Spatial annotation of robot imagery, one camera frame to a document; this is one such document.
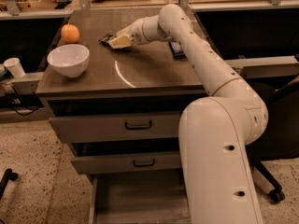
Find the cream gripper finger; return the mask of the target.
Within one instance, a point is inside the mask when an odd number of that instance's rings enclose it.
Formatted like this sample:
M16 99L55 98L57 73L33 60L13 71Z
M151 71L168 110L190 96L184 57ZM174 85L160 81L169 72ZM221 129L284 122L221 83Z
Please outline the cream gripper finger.
M124 36L125 35L125 36L128 36L128 37L131 37L132 36L131 28L132 28L132 26L129 25L129 26L121 29L120 31L118 31L116 33L116 36Z
M108 44L113 49L124 49L132 45L133 37L131 35L113 36L109 39Z

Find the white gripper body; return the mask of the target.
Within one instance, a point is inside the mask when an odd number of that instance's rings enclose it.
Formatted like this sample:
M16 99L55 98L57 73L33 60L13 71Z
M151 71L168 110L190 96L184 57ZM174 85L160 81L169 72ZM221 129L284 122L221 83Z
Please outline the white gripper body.
M154 41L169 41L171 37L163 31L159 24L159 16L138 19L131 24L130 34L138 45Z

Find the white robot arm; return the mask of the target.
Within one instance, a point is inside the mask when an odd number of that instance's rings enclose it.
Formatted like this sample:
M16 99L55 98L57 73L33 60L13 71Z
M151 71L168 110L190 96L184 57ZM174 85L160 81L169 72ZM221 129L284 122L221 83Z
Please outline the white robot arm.
M185 108L178 128L192 224L263 224L245 149L266 128L263 99L194 31L177 5L133 22L108 44L122 49L169 40L180 44L207 93Z

